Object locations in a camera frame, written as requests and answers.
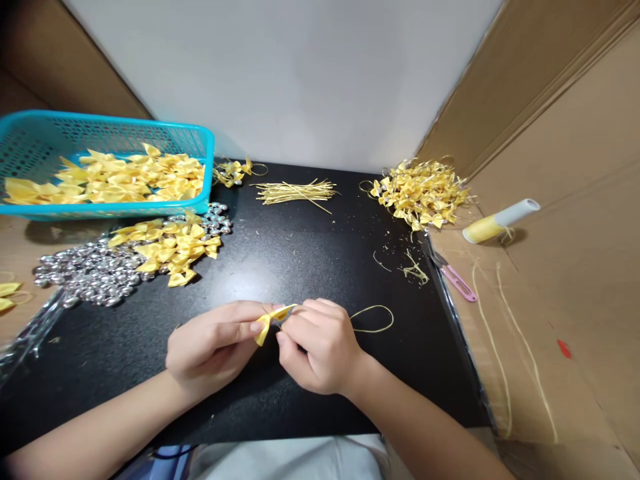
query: brown cardboard surface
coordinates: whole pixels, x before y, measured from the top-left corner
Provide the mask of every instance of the brown cardboard surface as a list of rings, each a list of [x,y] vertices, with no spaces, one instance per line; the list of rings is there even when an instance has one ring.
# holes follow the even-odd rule
[[[638,58],[640,25],[471,182],[484,214],[523,197],[541,204],[507,252],[636,465]]]
[[[54,109],[150,118],[60,1],[16,2],[6,25],[2,65]]]
[[[544,110],[639,12],[637,0],[507,0],[417,156],[468,176]]]
[[[0,216],[0,271],[13,272],[15,281],[23,282],[21,290],[34,295],[30,302],[0,313],[0,350],[14,340],[54,292],[55,287],[40,289],[32,283],[31,270],[39,264],[40,256],[94,240],[113,222],[31,222]]]
[[[0,68],[0,115],[27,109],[50,109],[32,91]]]
[[[468,216],[480,215],[472,207]],[[478,262],[475,289],[479,304],[467,302],[452,288],[449,291],[502,439],[507,436],[508,410],[505,378],[497,355],[504,368],[513,427],[509,441],[502,443],[501,455],[505,461],[505,452],[515,455],[514,448],[516,452],[518,448],[528,452],[527,455],[518,453],[519,461],[511,459],[517,468],[505,461],[512,472],[521,478],[536,479],[596,479],[603,478],[602,472],[606,471],[610,473],[609,478],[640,478],[585,376],[580,355],[573,351],[573,337],[565,336],[564,330],[557,328],[558,324],[569,321],[566,313],[532,288],[527,276],[518,272],[498,241],[472,245],[464,240],[459,229],[446,229],[431,237],[435,248],[469,285],[472,285],[473,265]],[[501,298],[498,264],[503,293],[539,371],[557,430],[557,443],[554,443],[551,421],[535,380],[533,362]],[[570,345],[573,359],[563,356],[558,339]],[[524,471],[523,462],[528,465]]]

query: silver bead garland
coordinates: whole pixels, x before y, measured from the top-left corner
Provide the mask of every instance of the silver bead garland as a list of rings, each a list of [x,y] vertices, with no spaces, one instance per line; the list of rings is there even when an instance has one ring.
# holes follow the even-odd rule
[[[231,234],[233,222],[224,215],[226,210],[228,207],[224,204],[209,204],[208,212],[202,215],[204,240],[215,235]],[[170,215],[163,224],[184,221],[186,216],[182,214]],[[100,307],[118,305],[124,297],[135,291],[134,287],[155,277],[154,273],[136,272],[136,268],[147,259],[133,249],[153,242],[129,241],[114,249],[108,248],[108,242],[108,236],[103,236],[96,242],[40,257],[40,265],[32,270],[35,276],[33,283],[40,288],[59,285],[65,291],[62,305],[67,309],[81,301],[92,302]],[[162,265],[157,273],[164,275],[168,272],[168,265]]]

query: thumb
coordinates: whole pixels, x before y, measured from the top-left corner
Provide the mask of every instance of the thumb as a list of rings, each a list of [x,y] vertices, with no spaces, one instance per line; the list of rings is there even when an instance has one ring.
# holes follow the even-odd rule
[[[212,347],[214,349],[240,343],[258,335],[264,324],[262,322],[216,323],[212,326]]]
[[[298,350],[298,345],[285,332],[276,334],[280,345],[280,365],[295,382],[306,390],[313,388],[315,374],[309,364],[309,358]]]

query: hand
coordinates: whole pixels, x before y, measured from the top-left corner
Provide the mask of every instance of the hand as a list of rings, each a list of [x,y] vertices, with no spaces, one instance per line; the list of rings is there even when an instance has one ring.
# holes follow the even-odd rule
[[[288,374],[302,388],[323,395],[348,397],[368,357],[355,339],[349,314],[329,300],[306,300],[296,307],[276,338]]]
[[[204,400],[240,374],[263,328],[255,320],[272,310],[271,304],[236,301],[198,315],[169,337],[167,370],[193,400]]]

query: black table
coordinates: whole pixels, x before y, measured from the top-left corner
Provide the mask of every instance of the black table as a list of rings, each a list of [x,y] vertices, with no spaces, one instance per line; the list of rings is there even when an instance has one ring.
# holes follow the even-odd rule
[[[463,426],[489,425],[458,326],[441,301],[439,276],[417,240],[410,242],[407,225],[358,188],[374,176],[269,168],[268,176],[252,177],[242,187],[214,188],[214,198],[230,208],[234,229],[223,238],[218,260],[203,257],[194,264],[200,274],[196,282],[168,289],[168,277],[157,277],[118,307],[83,303],[63,314],[40,358],[18,368],[0,392],[3,429],[10,436],[6,450],[160,372],[167,338],[178,322],[236,299],[290,304],[324,297],[350,313],[386,305],[395,324],[382,333],[358,333],[362,348]],[[332,180],[342,194],[322,203],[332,215],[307,201],[262,205],[249,185],[315,178]],[[430,278],[425,286],[399,270],[411,266],[407,249]],[[374,251],[391,272],[373,260]],[[353,322],[356,328],[377,329],[388,324],[389,314],[373,309]],[[48,343],[55,337],[58,343]],[[375,431],[346,399],[299,388],[280,366],[270,332],[237,380],[166,428],[154,444]]]

